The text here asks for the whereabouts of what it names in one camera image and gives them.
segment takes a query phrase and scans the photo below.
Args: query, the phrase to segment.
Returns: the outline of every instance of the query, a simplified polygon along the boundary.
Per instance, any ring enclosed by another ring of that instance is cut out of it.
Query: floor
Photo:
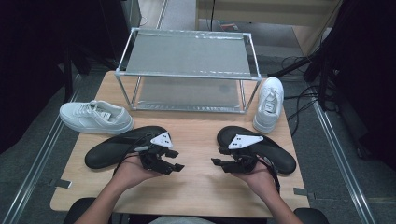
[[[140,1],[142,27],[194,29],[194,0]],[[252,33],[263,74],[272,73],[302,57],[290,26],[235,22]],[[207,21],[200,21],[207,30]],[[220,31],[217,22],[214,30]],[[285,96],[299,95],[308,85],[304,68],[281,78]],[[88,102],[106,68],[92,62],[89,76],[76,74],[73,100]],[[64,128],[58,118],[64,90],[55,94],[22,140],[0,155],[0,218],[3,223],[62,223],[65,212],[50,209],[54,180],[62,175],[78,133]],[[301,105],[309,104],[304,98]],[[285,100],[287,116],[297,110],[295,100]],[[290,131],[311,207],[321,210],[331,223],[393,223],[396,219],[396,173],[381,161],[363,161],[342,118],[312,105],[290,120]]]

